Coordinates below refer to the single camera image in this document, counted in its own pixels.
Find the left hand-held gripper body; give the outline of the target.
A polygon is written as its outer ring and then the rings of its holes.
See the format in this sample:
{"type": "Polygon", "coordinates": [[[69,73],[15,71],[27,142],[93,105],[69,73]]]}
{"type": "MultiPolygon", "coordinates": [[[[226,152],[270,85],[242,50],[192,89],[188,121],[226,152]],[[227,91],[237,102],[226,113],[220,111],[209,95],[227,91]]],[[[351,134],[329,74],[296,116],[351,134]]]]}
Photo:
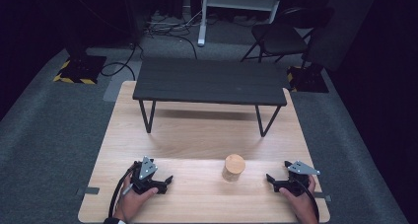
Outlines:
{"type": "Polygon", "coordinates": [[[152,180],[157,170],[158,167],[153,163],[153,159],[147,156],[144,156],[141,162],[135,162],[131,177],[133,190],[138,194],[142,194],[152,187],[161,191],[162,183],[152,180]]]}

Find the black folding chair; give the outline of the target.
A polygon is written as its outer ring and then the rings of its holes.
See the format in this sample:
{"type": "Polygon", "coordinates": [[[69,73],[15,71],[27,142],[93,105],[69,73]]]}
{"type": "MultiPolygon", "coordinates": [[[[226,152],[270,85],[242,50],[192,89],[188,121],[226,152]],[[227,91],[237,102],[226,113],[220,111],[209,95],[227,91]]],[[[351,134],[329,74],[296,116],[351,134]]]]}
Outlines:
{"type": "Polygon", "coordinates": [[[300,54],[305,66],[312,44],[312,34],[324,28],[331,20],[331,7],[293,7],[282,11],[271,24],[255,25],[251,33],[255,43],[241,61],[249,59],[249,54],[258,46],[258,62],[264,57],[277,56],[276,62],[286,55],[300,54]]]}

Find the person's right hand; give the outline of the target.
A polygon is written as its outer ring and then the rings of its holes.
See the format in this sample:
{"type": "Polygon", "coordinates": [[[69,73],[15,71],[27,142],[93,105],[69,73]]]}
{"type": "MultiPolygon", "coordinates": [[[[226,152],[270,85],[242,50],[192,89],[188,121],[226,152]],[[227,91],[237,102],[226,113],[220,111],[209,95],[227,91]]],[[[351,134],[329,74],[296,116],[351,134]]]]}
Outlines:
{"type": "Polygon", "coordinates": [[[318,224],[314,205],[306,193],[294,196],[284,187],[281,187],[279,192],[289,201],[300,224],[318,224]]]}

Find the black base with striped tape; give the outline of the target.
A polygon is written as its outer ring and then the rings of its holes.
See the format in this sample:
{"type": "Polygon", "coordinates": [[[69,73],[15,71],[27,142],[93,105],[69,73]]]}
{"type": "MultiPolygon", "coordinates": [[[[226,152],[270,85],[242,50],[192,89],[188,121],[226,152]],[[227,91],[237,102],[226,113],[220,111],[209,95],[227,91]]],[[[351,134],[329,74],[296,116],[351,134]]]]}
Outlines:
{"type": "Polygon", "coordinates": [[[309,67],[291,66],[287,69],[287,78],[291,92],[328,93],[321,71],[323,67],[311,64],[309,67]]]}
{"type": "Polygon", "coordinates": [[[87,55],[82,61],[68,57],[53,78],[54,82],[94,85],[105,65],[105,56],[87,55]]]}

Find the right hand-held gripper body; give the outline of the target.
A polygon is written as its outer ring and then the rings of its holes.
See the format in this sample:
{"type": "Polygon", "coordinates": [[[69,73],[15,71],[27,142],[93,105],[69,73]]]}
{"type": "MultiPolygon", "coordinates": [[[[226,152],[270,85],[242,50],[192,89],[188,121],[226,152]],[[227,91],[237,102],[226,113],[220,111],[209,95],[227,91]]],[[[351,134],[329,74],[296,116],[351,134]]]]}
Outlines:
{"type": "Polygon", "coordinates": [[[317,170],[302,161],[296,161],[294,163],[286,161],[285,167],[289,172],[288,182],[290,183],[290,186],[288,187],[288,190],[294,196],[303,194],[309,187],[309,175],[318,176],[320,174],[320,170],[317,170]]]}

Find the grey tape strip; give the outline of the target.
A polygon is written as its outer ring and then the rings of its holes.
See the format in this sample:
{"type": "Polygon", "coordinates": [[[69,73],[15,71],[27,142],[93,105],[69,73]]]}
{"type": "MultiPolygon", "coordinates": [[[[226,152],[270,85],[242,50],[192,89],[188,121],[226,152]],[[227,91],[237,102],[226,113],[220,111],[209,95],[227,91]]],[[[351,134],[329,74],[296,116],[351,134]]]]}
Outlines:
{"type": "Polygon", "coordinates": [[[80,187],[77,189],[77,195],[84,195],[84,194],[98,194],[100,189],[98,187],[80,187]]]}
{"type": "Polygon", "coordinates": [[[315,192],[313,195],[315,198],[323,198],[326,202],[331,202],[331,196],[328,194],[325,194],[323,192],[315,192]]]}

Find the wooden cylinder jar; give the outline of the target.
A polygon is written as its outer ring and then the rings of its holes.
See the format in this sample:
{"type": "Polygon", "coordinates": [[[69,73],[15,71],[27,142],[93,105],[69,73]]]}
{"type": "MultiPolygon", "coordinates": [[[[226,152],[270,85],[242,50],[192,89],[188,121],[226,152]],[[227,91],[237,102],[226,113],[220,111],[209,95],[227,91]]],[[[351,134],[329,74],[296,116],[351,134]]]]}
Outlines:
{"type": "Polygon", "coordinates": [[[238,154],[226,157],[222,177],[227,182],[236,182],[245,169],[245,160],[238,154]]]}

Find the white metal stand frame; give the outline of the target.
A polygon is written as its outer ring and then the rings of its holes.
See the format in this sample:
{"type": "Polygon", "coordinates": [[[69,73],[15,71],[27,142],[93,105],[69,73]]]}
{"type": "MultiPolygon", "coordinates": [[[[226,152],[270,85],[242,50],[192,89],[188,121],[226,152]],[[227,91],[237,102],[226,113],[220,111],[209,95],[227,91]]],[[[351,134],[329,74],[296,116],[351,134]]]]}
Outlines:
{"type": "Polygon", "coordinates": [[[275,20],[280,2],[281,0],[202,0],[197,45],[199,47],[205,45],[208,7],[268,12],[269,22],[272,23],[275,20]]]}

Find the black low shelf table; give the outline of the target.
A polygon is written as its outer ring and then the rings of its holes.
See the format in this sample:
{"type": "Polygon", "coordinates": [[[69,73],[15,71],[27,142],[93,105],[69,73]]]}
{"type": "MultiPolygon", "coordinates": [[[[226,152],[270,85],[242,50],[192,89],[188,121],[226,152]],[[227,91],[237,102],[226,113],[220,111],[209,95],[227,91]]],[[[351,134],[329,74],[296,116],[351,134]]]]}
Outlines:
{"type": "Polygon", "coordinates": [[[158,102],[271,106],[279,111],[287,105],[287,86],[287,75],[273,64],[148,58],[132,98],[150,132],[158,102]]]}

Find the person's left hand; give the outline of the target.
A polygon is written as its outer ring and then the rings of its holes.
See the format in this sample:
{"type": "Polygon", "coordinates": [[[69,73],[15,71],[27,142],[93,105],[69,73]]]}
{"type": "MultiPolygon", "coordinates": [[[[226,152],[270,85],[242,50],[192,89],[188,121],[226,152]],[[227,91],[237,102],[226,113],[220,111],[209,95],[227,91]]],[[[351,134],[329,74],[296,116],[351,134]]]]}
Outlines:
{"type": "Polygon", "coordinates": [[[112,215],[118,222],[127,224],[140,211],[147,200],[158,192],[156,187],[152,187],[142,194],[138,194],[130,188],[130,182],[123,185],[121,196],[117,207],[112,215]]]}

